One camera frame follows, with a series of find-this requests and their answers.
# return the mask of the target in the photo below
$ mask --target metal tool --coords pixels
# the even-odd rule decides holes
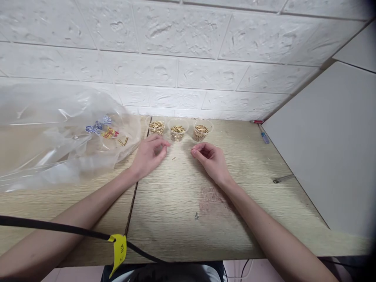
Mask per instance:
[[[258,123],[257,125],[258,125],[258,128],[261,131],[261,137],[264,140],[265,144],[269,144],[269,138],[268,138],[268,136],[265,134],[265,132],[262,131],[260,124]]]
[[[264,123],[264,121],[258,120],[258,119],[251,119],[249,122],[250,123]]]
[[[274,178],[273,182],[275,184],[278,184],[278,183],[281,183],[282,181],[288,180],[288,179],[293,178],[293,177],[295,177],[295,175],[290,174],[290,175],[287,175],[287,176],[284,176],[284,177]]]

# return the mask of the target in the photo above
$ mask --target black cable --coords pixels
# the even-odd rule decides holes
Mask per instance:
[[[226,280],[227,280],[227,282],[228,282],[227,271],[226,271],[226,268],[225,268],[224,264],[223,264],[223,269],[224,269],[224,273],[226,274]]]
[[[15,226],[15,227],[25,227],[25,228],[34,228],[34,229],[42,229],[42,230],[51,230],[51,231],[58,231],[58,232],[65,232],[65,233],[73,233],[78,235],[83,235],[86,237],[93,237],[97,239],[102,239],[108,241],[110,238],[110,235],[84,229],[77,226],[71,226],[66,224],[60,224],[60,223],[54,223],[54,222],[48,222],[48,221],[39,221],[35,219],[24,219],[20,217],[10,217],[10,216],[4,216],[0,215],[0,225],[3,226]],[[148,253],[145,253],[140,248],[133,245],[131,242],[127,240],[127,246],[134,250],[139,255],[143,256],[144,258],[147,258],[151,261],[158,262],[158,263],[167,263],[159,258],[156,258]]]
[[[243,270],[242,270],[242,274],[241,274],[240,277],[243,277],[244,268],[246,268],[246,265],[247,265],[248,262],[249,262],[249,260],[247,260],[246,263],[244,264],[244,266],[243,266]]]
[[[347,266],[347,267],[350,267],[350,268],[362,268],[361,266],[352,266],[350,264],[343,264],[343,263],[340,263],[340,262],[334,262],[332,260],[326,260],[326,259],[323,259],[323,258],[319,258],[319,259],[322,262],[329,262],[329,263],[332,263],[332,264],[338,264],[338,265]]]

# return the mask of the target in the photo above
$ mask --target clear plastic cup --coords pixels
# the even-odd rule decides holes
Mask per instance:
[[[208,132],[202,132],[198,130],[197,127],[200,127],[200,125],[203,125],[204,127],[207,128]],[[196,142],[201,142],[204,140],[209,133],[211,133],[214,129],[214,125],[212,124],[211,121],[207,119],[197,119],[194,126],[193,126],[193,140]]]
[[[151,125],[153,125],[154,122],[160,122],[163,125],[159,127],[151,127]],[[145,124],[152,134],[158,134],[162,136],[163,131],[165,129],[166,118],[164,116],[148,116],[145,120]]]
[[[180,133],[180,132],[173,131],[171,128],[174,126],[182,126],[184,128],[184,132]],[[180,142],[183,139],[184,134],[187,132],[189,128],[189,124],[184,119],[173,118],[169,120],[168,128],[170,129],[171,140],[174,142]]]

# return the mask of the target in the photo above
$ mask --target plastic bag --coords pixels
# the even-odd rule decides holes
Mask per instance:
[[[96,89],[20,84],[0,97],[0,192],[93,179],[141,140],[139,116]]]

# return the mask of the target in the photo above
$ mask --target screwdriver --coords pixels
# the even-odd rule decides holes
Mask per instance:
[[[263,138],[265,144],[269,144],[269,138],[266,136],[265,132],[262,131],[260,124],[258,123],[257,125],[261,131],[261,137]]]

